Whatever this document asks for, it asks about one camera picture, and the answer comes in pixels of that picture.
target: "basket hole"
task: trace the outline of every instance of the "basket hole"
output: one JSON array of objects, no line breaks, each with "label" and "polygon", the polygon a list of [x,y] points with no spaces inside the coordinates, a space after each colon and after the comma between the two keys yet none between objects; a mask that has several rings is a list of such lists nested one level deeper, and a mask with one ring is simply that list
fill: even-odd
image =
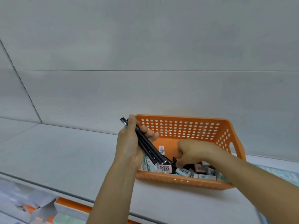
[{"label": "basket hole", "polygon": [[231,152],[236,152],[236,151],[235,151],[234,144],[233,144],[232,142],[229,143],[229,148],[230,148],[230,151],[231,151]]}]

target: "hand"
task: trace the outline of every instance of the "hand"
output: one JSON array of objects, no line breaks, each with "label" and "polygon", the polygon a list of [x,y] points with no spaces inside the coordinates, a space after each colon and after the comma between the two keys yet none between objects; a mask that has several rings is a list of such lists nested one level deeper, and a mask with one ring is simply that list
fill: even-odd
[{"label": "hand", "polygon": [[136,124],[142,132],[146,133],[145,135],[151,142],[158,139],[159,133],[148,130],[146,126],[140,126],[140,122],[137,121],[136,117],[129,115],[128,128],[124,127],[118,133],[114,162],[125,162],[138,170],[142,163],[143,150],[138,145],[138,138],[135,132]]},{"label": "hand", "polygon": [[218,150],[219,147],[210,142],[192,139],[179,140],[176,166],[182,168],[186,164],[193,164],[201,161],[210,162],[210,158],[213,157]]}]

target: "white shelf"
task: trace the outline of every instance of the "white shelf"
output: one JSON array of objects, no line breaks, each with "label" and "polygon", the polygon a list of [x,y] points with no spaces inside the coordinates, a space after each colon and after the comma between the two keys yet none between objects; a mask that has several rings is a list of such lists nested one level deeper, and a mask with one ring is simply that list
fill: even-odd
[{"label": "white shelf", "polygon": [[[39,124],[0,144],[1,177],[92,205],[113,161],[116,139],[112,134]],[[295,162],[247,159],[299,169]],[[237,189],[216,191],[141,180],[135,181],[130,212],[130,217],[156,223],[260,222],[255,207]]]}]

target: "left hand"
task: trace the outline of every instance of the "left hand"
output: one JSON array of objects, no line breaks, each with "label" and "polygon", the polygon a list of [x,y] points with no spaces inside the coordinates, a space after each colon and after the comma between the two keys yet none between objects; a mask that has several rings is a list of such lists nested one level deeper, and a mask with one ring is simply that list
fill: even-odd
[{"label": "left hand", "polygon": [[151,142],[158,139],[159,133],[154,133],[146,126],[140,126],[140,122],[137,121],[136,117],[129,115],[128,128],[126,129],[124,127],[118,133],[114,162],[125,162],[132,168],[138,170],[142,163],[144,153],[138,145],[138,138],[135,132],[136,124]]}]

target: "forearm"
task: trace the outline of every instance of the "forearm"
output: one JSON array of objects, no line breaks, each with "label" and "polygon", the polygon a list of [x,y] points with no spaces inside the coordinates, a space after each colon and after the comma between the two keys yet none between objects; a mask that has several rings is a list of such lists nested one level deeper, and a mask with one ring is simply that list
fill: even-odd
[{"label": "forearm", "polygon": [[136,169],[113,163],[89,215],[87,224],[127,223]]},{"label": "forearm", "polygon": [[271,223],[297,223],[299,188],[219,149],[207,162],[218,169]]}]

